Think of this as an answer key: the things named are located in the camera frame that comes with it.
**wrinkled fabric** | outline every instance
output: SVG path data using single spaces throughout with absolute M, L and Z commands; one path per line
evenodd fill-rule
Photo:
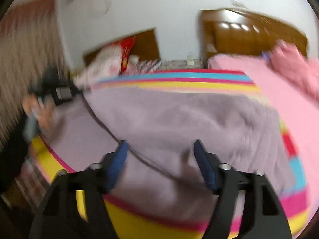
M 295 44 L 278 41 L 270 54 L 272 67 L 286 79 L 319 100 L 319 60 L 308 60 Z
M 201 139 L 208 152 L 237 170 L 262 169 L 280 193 L 295 181 L 281 139 L 277 112 L 245 96 L 187 94 L 138 88 L 108 88 L 86 95 L 98 118 L 119 139 L 177 182 L 129 154 L 111 193 L 152 215 L 207 221 L 215 197 L 205 189 L 192 145 Z M 79 171 L 116 148 L 116 142 L 88 114 L 81 100 L 61 107 L 55 153 Z M 242 214 L 243 196 L 235 216 Z

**wall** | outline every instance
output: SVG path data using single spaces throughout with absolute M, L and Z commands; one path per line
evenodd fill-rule
M 248 9 L 295 25 L 309 39 L 309 56 L 317 56 L 316 18 L 306 0 L 238 0 Z M 109 11 L 95 18 L 88 0 L 68 4 L 59 0 L 68 61 L 75 68 L 83 64 L 82 53 L 118 36 L 156 27 L 164 60 L 185 59 L 188 52 L 199 56 L 197 29 L 201 9 L 231 7 L 230 0 L 112 0 Z

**bed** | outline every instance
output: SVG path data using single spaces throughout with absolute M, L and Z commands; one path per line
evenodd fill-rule
M 245 72 L 278 110 L 299 150 L 308 184 L 308 226 L 299 238 L 312 238 L 318 227 L 319 189 L 314 166 L 319 164 L 319 104 L 269 67 L 262 52 L 277 39 L 293 43 L 307 55 L 307 38 L 294 27 L 269 17 L 238 9 L 204 10 L 200 16 L 204 33 L 203 55 L 208 69 Z

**striped blanket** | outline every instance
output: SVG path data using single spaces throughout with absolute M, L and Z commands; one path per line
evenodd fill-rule
M 209 92 L 227 94 L 245 94 L 249 98 L 269 105 L 253 81 L 240 71 L 226 70 L 186 70 L 167 71 L 154 74 L 123 76 L 115 80 L 101 80 L 92 85 L 92 89 L 108 87 L 140 87 L 170 92 Z M 295 175 L 296 185 L 280 196 L 280 202 L 288 217 L 292 234 L 297 233 L 307 221 L 306 181 L 300 159 L 293 145 L 289 131 L 280 121 L 282 139 Z M 75 172 L 45 142 L 37 137 L 32 141 L 36 153 L 34 162 L 44 178 L 50 183 L 56 172 L 66 169 Z M 77 192 L 78 210 L 86 217 L 83 194 Z M 138 209 L 112 195 L 105 196 L 105 202 L 114 228 L 119 238 L 201 238 L 207 222 L 185 223 L 164 218 L 156 218 L 141 213 Z M 236 237 L 240 227 L 240 219 L 233 221 L 229 238 Z

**headboard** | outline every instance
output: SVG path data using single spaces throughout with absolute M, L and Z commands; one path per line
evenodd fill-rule
M 307 56 L 307 38 L 297 29 L 264 15 L 240 10 L 202 10 L 203 54 L 206 59 L 218 53 L 261 55 L 273 48 L 276 40 L 296 44 Z
M 157 47 L 157 41 L 156 41 L 156 36 L 154 31 L 155 29 L 149 29 L 149 30 L 141 31 L 139 33 L 131 34 L 129 36 L 117 38 L 116 40 L 113 40 L 113 41 L 109 41 L 106 44 L 100 45 L 89 52 L 85 52 L 83 55 L 83 60 L 86 66 L 88 66 L 105 45 L 110 44 L 114 41 L 123 39 L 125 37 L 131 37 L 131 36 L 135 36 L 135 44 L 131 49 L 131 52 L 130 52 L 131 55 L 139 56 L 141 61 L 160 59 L 159 49 Z

